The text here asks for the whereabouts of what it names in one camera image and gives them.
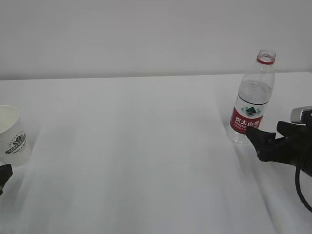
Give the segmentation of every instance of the white table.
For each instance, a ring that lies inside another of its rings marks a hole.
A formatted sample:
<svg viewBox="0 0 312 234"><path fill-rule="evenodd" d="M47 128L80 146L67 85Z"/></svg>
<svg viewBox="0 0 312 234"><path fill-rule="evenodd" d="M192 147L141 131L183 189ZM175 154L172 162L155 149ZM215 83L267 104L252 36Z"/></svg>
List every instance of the white table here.
<svg viewBox="0 0 312 234"><path fill-rule="evenodd" d="M311 233L294 167L226 136L241 77L0 81L33 147L0 197L0 234ZM276 74L260 128L312 105L311 86Z"/></svg>

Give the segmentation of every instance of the white paper cup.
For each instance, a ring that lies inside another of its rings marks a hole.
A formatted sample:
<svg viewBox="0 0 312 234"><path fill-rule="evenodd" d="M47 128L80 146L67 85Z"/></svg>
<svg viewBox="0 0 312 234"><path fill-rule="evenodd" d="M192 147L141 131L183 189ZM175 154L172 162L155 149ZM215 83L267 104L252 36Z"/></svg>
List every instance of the white paper cup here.
<svg viewBox="0 0 312 234"><path fill-rule="evenodd" d="M0 106L0 161L17 167L24 164L30 154L19 111L13 106Z"/></svg>

